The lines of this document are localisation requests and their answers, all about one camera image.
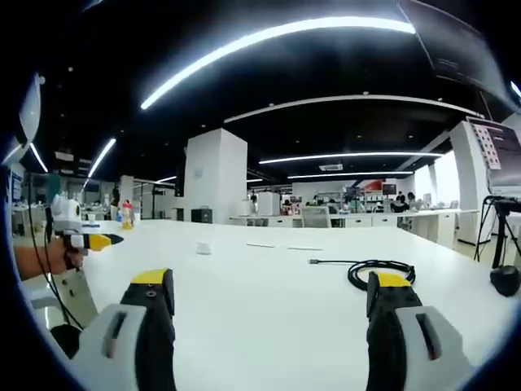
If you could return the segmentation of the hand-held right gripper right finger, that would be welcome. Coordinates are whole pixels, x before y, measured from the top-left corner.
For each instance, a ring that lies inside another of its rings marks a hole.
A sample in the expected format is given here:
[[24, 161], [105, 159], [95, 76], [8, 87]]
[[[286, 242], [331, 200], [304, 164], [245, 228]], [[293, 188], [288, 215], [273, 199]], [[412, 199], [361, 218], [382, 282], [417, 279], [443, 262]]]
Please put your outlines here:
[[405, 278], [369, 274], [368, 390], [459, 390], [474, 371], [460, 332]]

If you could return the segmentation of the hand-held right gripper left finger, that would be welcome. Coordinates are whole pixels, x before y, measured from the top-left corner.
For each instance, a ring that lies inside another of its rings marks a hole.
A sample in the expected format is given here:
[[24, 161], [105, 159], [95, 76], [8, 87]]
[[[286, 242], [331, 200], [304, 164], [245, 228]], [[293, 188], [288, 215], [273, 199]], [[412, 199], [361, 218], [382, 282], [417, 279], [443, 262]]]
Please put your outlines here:
[[132, 278], [85, 328], [72, 364], [88, 390], [175, 390], [173, 271]]

